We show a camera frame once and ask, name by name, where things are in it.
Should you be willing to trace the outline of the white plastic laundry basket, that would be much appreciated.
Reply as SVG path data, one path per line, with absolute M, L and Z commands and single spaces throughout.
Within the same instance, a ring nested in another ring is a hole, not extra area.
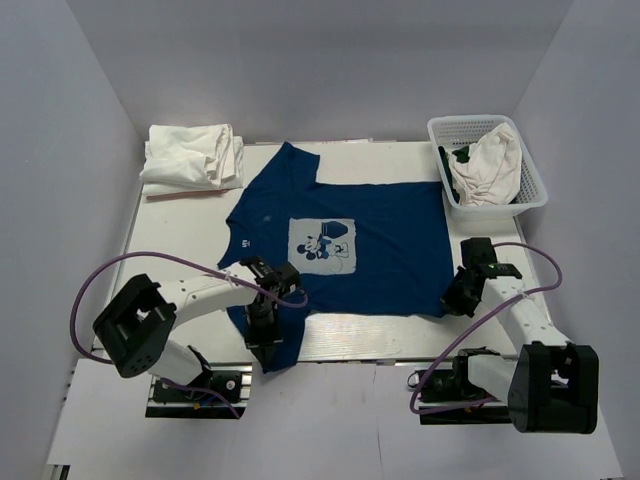
M 451 182 L 446 174 L 445 161 L 440 155 L 442 147 L 447 153 L 477 142 L 496 126 L 506 123 L 515 132 L 522 149 L 520 190 L 513 201 L 498 206 L 462 206 L 454 198 Z M 434 117 L 427 122 L 427 131 L 437 168 L 443 182 L 444 196 L 451 207 L 451 216 L 458 220 L 503 220 L 516 217 L 533 208 L 543 207 L 548 200 L 544 183 L 520 133 L 511 118 L 498 114 L 454 115 Z

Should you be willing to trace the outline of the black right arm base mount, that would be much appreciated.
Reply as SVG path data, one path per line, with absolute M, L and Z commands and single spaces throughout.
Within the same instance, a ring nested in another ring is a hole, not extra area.
M 418 408 L 437 408 L 463 402 L 488 400 L 489 395 L 475 386 L 460 387 L 454 382 L 451 368 L 436 370 L 417 397 Z M 507 408 L 500 402 L 465 407 L 420 416 L 423 426 L 500 425 L 510 424 Z

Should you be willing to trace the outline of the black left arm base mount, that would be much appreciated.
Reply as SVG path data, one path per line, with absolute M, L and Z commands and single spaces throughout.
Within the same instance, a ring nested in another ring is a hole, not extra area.
M 207 388 L 221 394 L 227 406 L 212 393 L 186 392 L 153 376 L 145 416 L 161 419 L 239 419 L 248 404 L 252 366 L 214 365 Z

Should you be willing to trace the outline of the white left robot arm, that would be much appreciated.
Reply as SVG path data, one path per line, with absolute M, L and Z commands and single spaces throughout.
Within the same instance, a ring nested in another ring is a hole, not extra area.
M 194 348 L 170 339 L 181 325 L 216 311 L 241 307 L 249 330 L 266 335 L 248 347 L 269 352 L 281 341 L 276 330 L 278 297 L 259 290 L 257 272 L 238 263 L 220 277 L 202 275 L 158 283 L 146 274 L 131 278 L 93 323 L 119 375 L 160 377 L 188 398 L 199 399 L 211 387 L 208 363 Z

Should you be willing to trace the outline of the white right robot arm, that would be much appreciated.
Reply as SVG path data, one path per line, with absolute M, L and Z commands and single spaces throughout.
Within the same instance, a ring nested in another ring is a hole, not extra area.
M 506 405 L 522 433 L 591 434 L 597 425 L 599 358 L 573 343 L 524 297 L 522 275 L 511 264 L 460 267 L 442 297 L 445 311 L 471 317 L 478 306 L 494 312 L 518 357 L 486 347 L 461 349 L 451 384 L 461 397 L 484 391 Z M 499 309 L 507 300 L 518 301 Z

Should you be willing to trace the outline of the folded white t-shirt lower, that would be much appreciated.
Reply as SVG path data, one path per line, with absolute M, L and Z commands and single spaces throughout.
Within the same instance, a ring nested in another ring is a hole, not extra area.
M 143 190 L 155 193 L 233 190 L 243 186 L 244 142 L 234 136 L 222 159 L 214 160 L 198 154 L 178 158 L 154 158 L 145 145 L 146 160 L 139 175 Z

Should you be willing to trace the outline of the blue Mickey print t-shirt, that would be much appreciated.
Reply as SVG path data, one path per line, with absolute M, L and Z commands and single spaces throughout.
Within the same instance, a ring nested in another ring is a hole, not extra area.
M 453 280 L 441 183 L 322 184 L 320 160 L 284 143 L 226 219 L 219 268 L 254 256 L 290 263 L 308 295 L 281 309 L 283 341 L 265 372 L 296 364 L 311 313 L 441 317 Z

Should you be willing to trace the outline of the crumpled white t-shirt in basket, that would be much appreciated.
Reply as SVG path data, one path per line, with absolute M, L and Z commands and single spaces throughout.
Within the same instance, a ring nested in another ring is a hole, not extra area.
M 467 207 L 511 203 L 520 190 L 523 158 L 514 130 L 502 123 L 469 146 L 468 163 L 450 163 L 458 203 Z

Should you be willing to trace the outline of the dark green garment in basket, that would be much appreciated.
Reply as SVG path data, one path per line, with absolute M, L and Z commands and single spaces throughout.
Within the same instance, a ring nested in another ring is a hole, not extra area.
M 466 145 L 460 149 L 457 150 L 453 150 L 451 152 L 447 152 L 445 150 L 444 147 L 439 146 L 438 147 L 438 154 L 440 157 L 440 162 L 441 165 L 443 166 L 444 172 L 445 172 L 445 178 L 448 182 L 449 188 L 451 190 L 453 199 L 456 202 L 459 202 L 460 200 L 460 195 L 458 193 L 458 191 L 456 190 L 456 188 L 453 185 L 453 176 L 452 176 L 452 172 L 450 169 L 450 163 L 452 160 L 454 160 L 455 162 L 461 163 L 461 164 L 466 164 L 469 162 L 470 156 L 469 156 L 469 150 L 470 150 L 470 146 Z

